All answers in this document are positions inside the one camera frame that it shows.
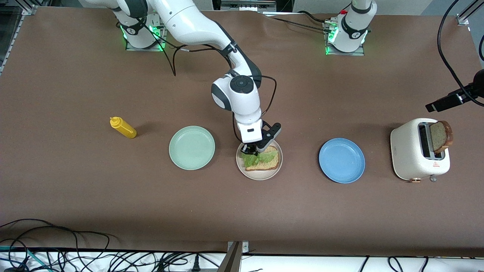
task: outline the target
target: plate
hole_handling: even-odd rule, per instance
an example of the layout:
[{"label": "plate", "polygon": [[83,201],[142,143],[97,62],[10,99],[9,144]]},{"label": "plate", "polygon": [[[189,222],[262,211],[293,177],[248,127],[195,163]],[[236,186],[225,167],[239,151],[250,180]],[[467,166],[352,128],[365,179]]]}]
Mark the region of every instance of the plate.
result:
[{"label": "plate", "polygon": [[215,140],[199,126],[180,129],[170,141],[170,158],[184,170],[197,170],[207,165],[215,153]]},{"label": "plate", "polygon": [[335,138],[321,147],[319,166],[331,180],[351,183],[362,176],[365,161],[362,150],[355,143],[348,139]]},{"label": "plate", "polygon": [[279,144],[276,141],[272,141],[272,143],[269,146],[273,146],[279,151],[279,165],[277,166],[276,169],[274,170],[266,170],[266,171],[245,171],[245,164],[243,162],[243,159],[240,157],[241,154],[241,148],[244,146],[244,144],[240,144],[239,148],[237,148],[237,152],[235,153],[235,161],[237,162],[237,166],[239,167],[239,170],[242,172],[242,174],[252,180],[255,181],[264,181],[272,178],[274,175],[279,172],[281,169],[282,165],[282,150]]}]

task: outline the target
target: metal frame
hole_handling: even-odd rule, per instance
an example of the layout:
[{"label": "metal frame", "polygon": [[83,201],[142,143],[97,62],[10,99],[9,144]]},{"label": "metal frame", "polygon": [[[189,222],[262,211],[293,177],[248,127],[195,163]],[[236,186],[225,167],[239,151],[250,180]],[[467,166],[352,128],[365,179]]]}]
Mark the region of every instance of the metal frame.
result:
[{"label": "metal frame", "polygon": [[[230,241],[227,243],[227,251],[230,250],[230,247],[234,244],[234,241]],[[242,241],[242,253],[249,252],[249,241]]]},{"label": "metal frame", "polygon": [[275,0],[222,0],[220,10],[276,11]]},{"label": "metal frame", "polygon": [[0,76],[1,76],[1,73],[3,72],[3,68],[5,67],[5,64],[7,63],[7,59],[10,55],[10,52],[12,51],[12,47],[14,46],[15,39],[17,38],[18,32],[20,31],[20,27],[22,26],[24,19],[25,19],[25,15],[22,15],[22,17],[20,18],[20,21],[18,22],[17,29],[15,29],[15,34],[12,38],[12,41],[10,42],[7,53],[5,54],[5,59],[3,60],[1,66],[0,66]]},{"label": "metal frame", "polygon": [[484,0],[473,0],[461,13],[457,14],[457,22],[459,25],[468,25],[469,17],[478,11],[484,5]]},{"label": "metal frame", "polygon": [[243,242],[232,242],[217,272],[239,272],[242,261]]}]

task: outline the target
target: beige plate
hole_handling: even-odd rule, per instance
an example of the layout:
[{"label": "beige plate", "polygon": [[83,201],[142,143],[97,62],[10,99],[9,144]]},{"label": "beige plate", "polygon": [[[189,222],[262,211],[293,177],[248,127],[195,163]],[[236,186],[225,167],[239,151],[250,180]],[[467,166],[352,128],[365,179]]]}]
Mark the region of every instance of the beige plate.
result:
[{"label": "beige plate", "polygon": [[281,169],[282,165],[282,150],[279,144],[276,143],[276,141],[272,141],[270,146],[273,146],[279,151],[279,165],[277,166],[276,169],[274,170],[266,170],[266,171],[245,171],[245,166],[243,163],[243,159],[240,157],[241,154],[241,148],[243,147],[244,144],[240,144],[239,148],[237,149],[237,153],[235,154],[235,161],[237,162],[237,166],[239,167],[239,170],[244,174],[244,176],[255,180],[255,181],[264,181],[272,178],[277,172],[279,172],[279,169]]}]

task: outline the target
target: blue plate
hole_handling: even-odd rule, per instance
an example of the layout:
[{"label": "blue plate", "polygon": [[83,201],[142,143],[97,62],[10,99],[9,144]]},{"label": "blue plate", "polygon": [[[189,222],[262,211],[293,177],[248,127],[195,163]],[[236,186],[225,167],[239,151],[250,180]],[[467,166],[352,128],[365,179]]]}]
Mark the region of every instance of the blue plate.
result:
[{"label": "blue plate", "polygon": [[348,139],[331,139],[319,151],[319,166],[331,180],[352,183],[364,172],[363,152]]}]

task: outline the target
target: metal bracket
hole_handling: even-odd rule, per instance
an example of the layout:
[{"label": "metal bracket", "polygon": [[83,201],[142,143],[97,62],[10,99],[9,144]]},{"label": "metal bracket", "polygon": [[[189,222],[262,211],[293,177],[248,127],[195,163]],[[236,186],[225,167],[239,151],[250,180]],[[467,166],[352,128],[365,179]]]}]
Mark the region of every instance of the metal bracket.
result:
[{"label": "metal bracket", "polygon": [[[227,250],[230,250],[230,247],[232,246],[233,243],[234,241],[228,242]],[[249,241],[242,241],[242,253],[247,253],[247,252],[249,252]]]},{"label": "metal bracket", "polygon": [[457,14],[457,23],[460,26],[465,26],[469,24],[468,18],[476,13],[484,5],[484,0],[473,0],[461,13]]},{"label": "metal bracket", "polygon": [[22,8],[22,15],[34,15],[37,12],[37,5],[33,4],[30,6],[25,0],[19,0],[17,3]]}]

